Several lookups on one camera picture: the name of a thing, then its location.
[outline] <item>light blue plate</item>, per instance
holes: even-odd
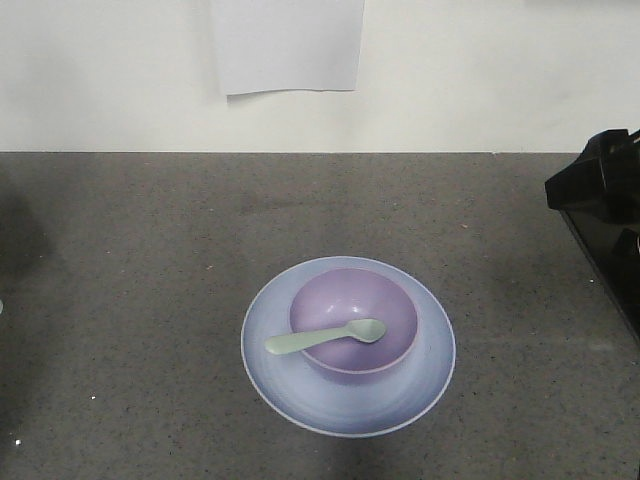
[[[416,342],[389,375],[360,385],[333,383],[301,353],[272,355],[268,337],[290,330],[289,307],[298,290],[335,268],[366,268],[398,283],[418,309]],[[327,257],[296,265],[271,280],[251,303],[242,326],[242,360],[262,398],[291,422],[325,435],[373,437],[427,413],[451,380],[456,345],[451,323],[420,282],[395,267],[359,257]]]

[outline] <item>plastic spoon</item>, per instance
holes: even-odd
[[[373,343],[380,340],[386,331],[387,326],[380,320],[363,318],[351,320],[343,327],[270,337],[264,342],[264,347],[274,355],[282,355],[343,337],[352,337],[361,342]]]

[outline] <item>white paper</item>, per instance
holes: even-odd
[[[214,0],[220,89],[354,90],[364,0]]]

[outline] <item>bowl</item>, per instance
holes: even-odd
[[[418,312],[407,292],[371,270],[338,268],[305,283],[289,311],[293,332],[341,327],[361,318],[382,321],[385,335],[370,344],[346,337],[303,351],[326,375],[347,382],[375,378],[408,355],[418,332]]]

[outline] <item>plate rim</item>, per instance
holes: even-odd
[[[375,262],[375,263],[378,263],[378,264],[383,265],[385,267],[388,267],[388,268],[391,268],[393,270],[396,270],[396,271],[398,271],[399,273],[401,273],[403,275],[406,275],[411,280],[413,280],[417,285],[419,285],[425,292],[427,292],[429,294],[429,296],[431,296],[431,298],[436,302],[436,305],[438,306],[438,308],[440,309],[440,311],[444,315],[445,320],[447,321],[447,325],[449,327],[449,332],[451,333],[451,346],[452,346],[452,351],[451,351],[452,360],[451,360],[451,366],[449,367],[449,373],[447,374],[447,379],[444,382],[442,388],[440,389],[440,392],[438,392],[438,395],[436,395],[436,397],[425,408],[423,408],[416,415],[414,415],[413,417],[405,420],[402,423],[399,423],[397,425],[394,425],[392,427],[388,427],[388,428],[385,428],[385,429],[382,429],[382,430],[376,430],[374,432],[366,432],[366,433],[334,432],[334,431],[331,431],[331,430],[323,430],[321,428],[317,428],[317,427],[308,425],[308,424],[306,424],[306,423],[304,423],[304,422],[292,417],[291,415],[289,415],[288,413],[284,412],[282,409],[277,407],[264,394],[264,392],[262,392],[262,390],[258,387],[255,379],[253,378],[253,375],[251,374],[251,371],[249,370],[249,366],[247,365],[247,358],[246,358],[245,351],[244,351],[244,337],[245,337],[245,327],[246,327],[246,324],[247,324],[247,319],[249,317],[249,313],[253,309],[253,306],[254,306],[255,302],[258,300],[258,298],[260,298],[260,296],[262,295],[264,290],[266,290],[267,287],[269,287],[269,285],[271,285],[276,279],[280,278],[282,275],[285,275],[286,273],[288,273],[290,270],[292,270],[294,268],[297,268],[299,266],[302,266],[304,264],[307,264],[307,263],[317,262],[317,261],[322,261],[322,260],[329,260],[329,259],[356,259],[356,260],[365,260],[365,261],[368,261],[368,262]],[[380,435],[386,435],[388,433],[392,433],[392,432],[401,430],[402,428],[404,428],[404,427],[406,427],[408,425],[411,425],[412,423],[416,422],[418,419],[420,419],[422,416],[424,416],[429,410],[431,410],[440,401],[440,399],[442,398],[444,393],[449,388],[449,384],[451,382],[451,378],[453,377],[453,371],[455,370],[456,358],[457,358],[456,338],[455,338],[455,333],[453,331],[453,326],[451,325],[451,320],[449,319],[449,316],[447,315],[447,312],[444,309],[444,307],[442,306],[442,304],[440,303],[440,301],[436,298],[435,295],[433,295],[433,293],[431,293],[431,291],[427,287],[425,287],[420,281],[418,281],[412,275],[408,274],[407,272],[405,272],[405,271],[403,271],[403,270],[401,270],[401,269],[399,269],[397,267],[394,267],[393,265],[389,265],[388,263],[385,263],[385,262],[382,262],[380,260],[376,260],[376,259],[373,259],[373,258],[358,257],[358,256],[352,256],[352,255],[333,255],[333,256],[312,258],[310,260],[306,260],[304,262],[300,262],[300,263],[297,263],[295,265],[292,265],[291,267],[283,270],[278,275],[276,275],[271,280],[269,280],[258,291],[258,293],[254,296],[253,300],[249,304],[249,307],[247,308],[247,311],[246,311],[246,313],[244,315],[244,320],[242,322],[242,329],[240,331],[240,353],[242,355],[242,364],[244,366],[245,373],[249,377],[249,380],[251,381],[251,384],[253,385],[253,388],[258,392],[260,397],[262,397],[262,399],[266,402],[267,405],[269,405],[273,410],[275,410],[280,416],[282,416],[285,419],[289,420],[291,423],[297,425],[298,427],[304,428],[305,430],[309,430],[309,431],[312,431],[314,433],[319,433],[319,434],[322,434],[322,435],[327,435],[327,436],[331,436],[331,437],[338,437],[338,438],[371,438],[371,437],[377,437],[377,436],[380,436]]]

